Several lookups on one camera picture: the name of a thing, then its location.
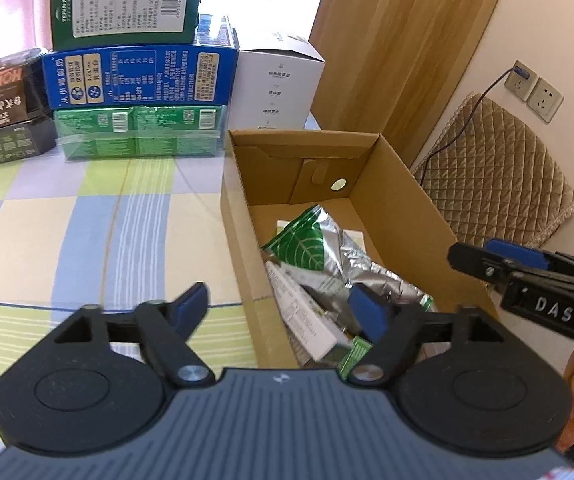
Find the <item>white medicine box brown end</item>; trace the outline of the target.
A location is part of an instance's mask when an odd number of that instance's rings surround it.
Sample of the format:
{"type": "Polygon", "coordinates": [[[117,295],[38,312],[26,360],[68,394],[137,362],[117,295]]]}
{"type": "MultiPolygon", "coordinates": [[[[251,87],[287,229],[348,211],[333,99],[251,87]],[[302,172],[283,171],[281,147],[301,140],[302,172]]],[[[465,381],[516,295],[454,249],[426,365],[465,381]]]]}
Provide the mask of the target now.
{"type": "Polygon", "coordinates": [[[270,261],[265,268],[281,318],[298,343],[299,362],[337,366],[351,349],[350,339],[291,276],[270,261]]]}

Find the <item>wall power socket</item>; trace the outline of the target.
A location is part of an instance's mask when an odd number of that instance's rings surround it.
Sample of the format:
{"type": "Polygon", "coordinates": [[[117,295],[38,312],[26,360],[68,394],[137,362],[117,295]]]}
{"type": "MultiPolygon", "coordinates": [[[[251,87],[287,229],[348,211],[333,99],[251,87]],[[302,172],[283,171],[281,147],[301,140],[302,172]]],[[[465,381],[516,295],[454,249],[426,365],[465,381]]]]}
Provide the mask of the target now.
{"type": "Polygon", "coordinates": [[[506,90],[517,99],[526,102],[538,80],[537,73],[524,63],[516,60],[511,73],[504,81],[506,90]]]}

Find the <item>dark brown food container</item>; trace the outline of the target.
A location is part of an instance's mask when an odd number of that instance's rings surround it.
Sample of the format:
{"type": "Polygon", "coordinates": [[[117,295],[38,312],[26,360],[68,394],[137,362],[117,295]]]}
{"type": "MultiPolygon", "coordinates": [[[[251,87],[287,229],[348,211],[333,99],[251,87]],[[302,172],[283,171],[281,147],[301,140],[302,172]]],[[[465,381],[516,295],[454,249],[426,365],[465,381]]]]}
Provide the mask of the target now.
{"type": "Polygon", "coordinates": [[[0,58],[0,164],[52,151],[57,130],[43,72],[44,48],[0,58]]]}

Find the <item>dark green box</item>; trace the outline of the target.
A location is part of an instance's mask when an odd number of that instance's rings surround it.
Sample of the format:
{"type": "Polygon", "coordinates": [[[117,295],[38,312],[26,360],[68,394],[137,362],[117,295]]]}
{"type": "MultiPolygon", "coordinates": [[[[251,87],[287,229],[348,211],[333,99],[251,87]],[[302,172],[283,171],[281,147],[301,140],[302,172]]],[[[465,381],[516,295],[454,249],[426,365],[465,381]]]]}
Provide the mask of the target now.
{"type": "Polygon", "coordinates": [[[124,44],[190,44],[200,0],[50,0],[56,51],[124,44]]]}

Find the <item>checkered tablecloth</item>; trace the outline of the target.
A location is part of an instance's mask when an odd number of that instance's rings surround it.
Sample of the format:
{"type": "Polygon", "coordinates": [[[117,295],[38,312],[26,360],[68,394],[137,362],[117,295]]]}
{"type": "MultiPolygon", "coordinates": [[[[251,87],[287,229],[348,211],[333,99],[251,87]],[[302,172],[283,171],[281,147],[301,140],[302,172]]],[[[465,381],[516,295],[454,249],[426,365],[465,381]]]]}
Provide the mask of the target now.
{"type": "Polygon", "coordinates": [[[0,374],[84,304],[109,311],[207,284],[191,347],[212,370],[257,362],[220,211],[221,156],[0,164],[0,374]]]}

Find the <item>green carton pack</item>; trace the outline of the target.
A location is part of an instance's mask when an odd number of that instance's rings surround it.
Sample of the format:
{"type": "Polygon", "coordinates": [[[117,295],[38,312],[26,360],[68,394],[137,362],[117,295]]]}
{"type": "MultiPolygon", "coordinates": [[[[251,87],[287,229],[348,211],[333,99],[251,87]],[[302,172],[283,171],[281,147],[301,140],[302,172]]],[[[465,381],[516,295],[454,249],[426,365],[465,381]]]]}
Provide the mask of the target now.
{"type": "Polygon", "coordinates": [[[57,110],[58,144],[67,159],[213,156],[224,106],[128,106],[57,110]]]}

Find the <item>silver green foil tea bag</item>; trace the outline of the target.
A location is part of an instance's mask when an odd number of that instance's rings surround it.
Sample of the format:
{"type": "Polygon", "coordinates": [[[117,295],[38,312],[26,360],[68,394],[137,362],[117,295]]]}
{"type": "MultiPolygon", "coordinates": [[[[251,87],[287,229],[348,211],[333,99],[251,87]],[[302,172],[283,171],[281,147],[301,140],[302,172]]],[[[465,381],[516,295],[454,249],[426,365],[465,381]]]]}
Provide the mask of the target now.
{"type": "Polygon", "coordinates": [[[419,304],[429,310],[434,303],[432,296],[368,256],[319,204],[288,222],[262,249],[353,334],[363,330],[349,306],[355,284],[391,304],[419,304]]]}

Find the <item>brown cardboard box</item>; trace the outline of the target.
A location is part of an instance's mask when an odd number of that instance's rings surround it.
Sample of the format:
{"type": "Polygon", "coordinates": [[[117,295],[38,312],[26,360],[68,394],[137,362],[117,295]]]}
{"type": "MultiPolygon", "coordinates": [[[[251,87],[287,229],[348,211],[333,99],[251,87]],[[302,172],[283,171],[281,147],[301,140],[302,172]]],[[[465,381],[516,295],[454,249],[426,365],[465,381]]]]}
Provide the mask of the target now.
{"type": "Polygon", "coordinates": [[[260,367],[298,365],[261,248],[279,220],[315,204],[362,232],[368,255],[427,292],[440,311],[496,312],[484,284],[450,268],[454,233],[379,134],[237,130],[225,134],[224,148],[221,213],[260,367]]]}

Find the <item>brown quilted chair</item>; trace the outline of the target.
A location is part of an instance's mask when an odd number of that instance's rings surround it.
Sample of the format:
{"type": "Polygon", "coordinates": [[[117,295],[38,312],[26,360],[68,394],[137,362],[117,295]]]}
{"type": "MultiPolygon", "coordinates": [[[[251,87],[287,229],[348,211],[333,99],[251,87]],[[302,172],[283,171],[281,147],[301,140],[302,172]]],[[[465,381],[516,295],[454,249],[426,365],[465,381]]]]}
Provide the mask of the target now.
{"type": "Polygon", "coordinates": [[[539,248],[574,215],[574,189],[519,118],[472,93],[412,174],[456,238],[539,248]]]}

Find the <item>white cardboard box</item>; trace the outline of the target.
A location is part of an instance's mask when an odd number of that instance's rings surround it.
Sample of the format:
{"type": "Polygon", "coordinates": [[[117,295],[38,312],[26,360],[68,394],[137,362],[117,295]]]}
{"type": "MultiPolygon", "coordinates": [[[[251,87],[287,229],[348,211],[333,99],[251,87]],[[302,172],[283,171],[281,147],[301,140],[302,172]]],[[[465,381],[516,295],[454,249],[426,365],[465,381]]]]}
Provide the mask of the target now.
{"type": "Polygon", "coordinates": [[[303,128],[325,67],[323,56],[298,36],[250,27],[234,32],[238,60],[227,127],[303,128]]]}

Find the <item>green white medicine box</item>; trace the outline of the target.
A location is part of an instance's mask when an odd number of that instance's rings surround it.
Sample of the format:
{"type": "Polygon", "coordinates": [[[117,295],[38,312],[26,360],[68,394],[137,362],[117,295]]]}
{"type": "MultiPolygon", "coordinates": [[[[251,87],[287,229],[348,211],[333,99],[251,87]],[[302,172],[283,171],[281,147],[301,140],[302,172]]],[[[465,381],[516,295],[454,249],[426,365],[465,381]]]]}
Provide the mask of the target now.
{"type": "Polygon", "coordinates": [[[373,345],[360,336],[355,336],[351,341],[348,353],[341,359],[337,366],[338,375],[342,380],[346,380],[354,367],[357,366],[373,345]]]}

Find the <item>blue milk carton box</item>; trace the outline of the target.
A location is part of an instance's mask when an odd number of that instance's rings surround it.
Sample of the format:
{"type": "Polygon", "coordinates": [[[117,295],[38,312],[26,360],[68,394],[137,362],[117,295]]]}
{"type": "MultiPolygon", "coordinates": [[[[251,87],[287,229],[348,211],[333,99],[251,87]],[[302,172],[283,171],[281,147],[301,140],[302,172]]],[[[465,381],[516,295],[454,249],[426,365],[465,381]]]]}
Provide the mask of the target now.
{"type": "Polygon", "coordinates": [[[225,105],[238,42],[229,19],[202,14],[192,44],[97,47],[48,53],[43,73],[54,110],[137,105],[225,105]]]}

